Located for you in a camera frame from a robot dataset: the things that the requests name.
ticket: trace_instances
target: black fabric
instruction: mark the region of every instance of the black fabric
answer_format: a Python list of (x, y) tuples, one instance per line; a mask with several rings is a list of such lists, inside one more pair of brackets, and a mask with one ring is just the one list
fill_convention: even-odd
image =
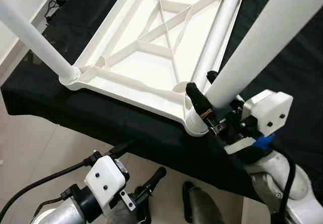
[[(116, 0), (68, 0), (43, 35), (73, 64)], [(224, 63), (268, 0), (243, 0)], [(307, 170), (322, 200), (322, 12), (289, 43), (242, 93), (268, 88), (294, 96), (283, 147)], [(135, 139), (134, 154), (164, 164), (220, 189), (257, 199), (251, 180), (211, 136), (193, 138), (179, 123), (81, 89), (70, 91), (28, 52), (1, 87), (11, 115), (35, 115), (110, 144)]]

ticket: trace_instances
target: white floor tile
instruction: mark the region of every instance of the white floor tile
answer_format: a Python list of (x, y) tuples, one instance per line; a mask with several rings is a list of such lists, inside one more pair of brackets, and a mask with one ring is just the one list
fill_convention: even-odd
[(245, 197), (241, 224), (249, 223), (270, 224), (271, 214), (265, 204)]
[(34, 116), (9, 116), (0, 97), (0, 198), (26, 186), (57, 126)]
[[(0, 199), (0, 210), (2, 210), (2, 208), (5, 206), (6, 202), (7, 201)], [(2, 220), (1, 224), (9, 224), (10, 223), (10, 220), (11, 220), (13, 214), (14, 214), (14, 211), (15, 211), (16, 207), (17, 207), (16, 205), (12, 205), (9, 208), (9, 210), (7, 211), (7, 213), (6, 213), (5, 217), (4, 217), (4, 219)]]
[(107, 222), (106, 218), (103, 215), (101, 215), (92, 223), (93, 224), (106, 224), (106, 222)]
[[(102, 141), (59, 126), (40, 159), (30, 182), (39, 180), (82, 161), (91, 155), (93, 150), (105, 153), (110, 148), (112, 148), (111, 145)], [(125, 154), (121, 161), (125, 164), (128, 157), (129, 154)], [(41, 202), (59, 197), (72, 184), (84, 187), (83, 181), (88, 171), (89, 167), (83, 167), (26, 193), (14, 214), (13, 220), (16, 221), (14, 223), (19, 223), (21, 216), (28, 217), (27, 220), (30, 220), (33, 212)]]
[[(127, 170), (130, 180), (127, 192), (132, 192), (137, 186), (144, 184), (160, 167), (159, 164), (144, 158), (130, 155)], [(150, 212), (153, 224), (185, 224), (182, 203), (182, 185), (191, 181), (207, 192), (218, 205), (226, 224), (241, 223), (241, 196), (219, 190), (207, 183), (167, 168), (167, 175), (157, 185), (153, 197), (150, 198)]]

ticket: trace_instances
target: baseboard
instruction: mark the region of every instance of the baseboard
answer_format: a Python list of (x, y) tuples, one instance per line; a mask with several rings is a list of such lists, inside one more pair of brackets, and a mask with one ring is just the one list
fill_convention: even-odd
[[(48, 8), (48, 3), (49, 0), (44, 0), (44, 2), (39, 6), (39, 9), (32, 16), (30, 22), (33, 26), (37, 27), (40, 24), (40, 22), (44, 19), (44, 15)], [(19, 40), (18, 38), (15, 39), (13, 44), (8, 49), (7, 55), (4, 57), (2, 63), (0, 61), (0, 78), (5, 74), (12, 62), (20, 54), (24, 45), (25, 44), (21, 40)]]

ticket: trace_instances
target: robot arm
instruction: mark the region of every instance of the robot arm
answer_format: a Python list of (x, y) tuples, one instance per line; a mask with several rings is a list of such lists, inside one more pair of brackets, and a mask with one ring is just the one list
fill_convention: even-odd
[(286, 122), (293, 97), (270, 90), (246, 102), (238, 96), (230, 104), (233, 110), (219, 121), (194, 83), (187, 85), (186, 92), (209, 131), (227, 144), (224, 146), (227, 154), (236, 154), (244, 162), (255, 191), (272, 216), (283, 211), (284, 223), (323, 223), (323, 208), (313, 194), (306, 172), (281, 151), (269, 147), (274, 132)]
[(93, 166), (84, 180), (86, 187), (80, 189), (76, 184), (72, 185), (61, 194), (64, 202), (58, 208), (41, 213), (31, 223), (91, 223), (101, 214), (108, 217), (119, 200), (129, 211), (135, 210), (152, 194), (157, 183), (166, 175), (166, 169), (160, 167), (142, 186), (141, 193), (130, 198), (124, 190), (129, 173), (116, 158), (122, 155), (120, 152), (124, 152), (124, 147), (119, 145), (104, 156), (95, 152)]

